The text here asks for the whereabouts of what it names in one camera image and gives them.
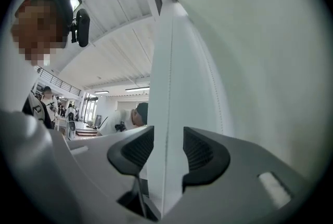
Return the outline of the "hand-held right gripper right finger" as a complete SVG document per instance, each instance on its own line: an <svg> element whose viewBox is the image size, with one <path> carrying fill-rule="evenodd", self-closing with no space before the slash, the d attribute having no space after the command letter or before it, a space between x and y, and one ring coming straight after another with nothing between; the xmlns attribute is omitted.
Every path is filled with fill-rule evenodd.
<svg viewBox="0 0 333 224"><path fill-rule="evenodd" d="M309 183L265 148L185 127L189 172L162 223L282 223L304 202Z"/></svg>

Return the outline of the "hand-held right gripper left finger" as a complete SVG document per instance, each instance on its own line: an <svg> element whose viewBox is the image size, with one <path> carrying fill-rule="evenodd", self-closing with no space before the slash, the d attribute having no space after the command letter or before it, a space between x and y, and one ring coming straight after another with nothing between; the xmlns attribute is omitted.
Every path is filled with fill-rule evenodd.
<svg viewBox="0 0 333 224"><path fill-rule="evenodd" d="M152 126L74 141L50 136L65 191L54 199L57 223L157 223L139 176L153 150Z"/></svg>

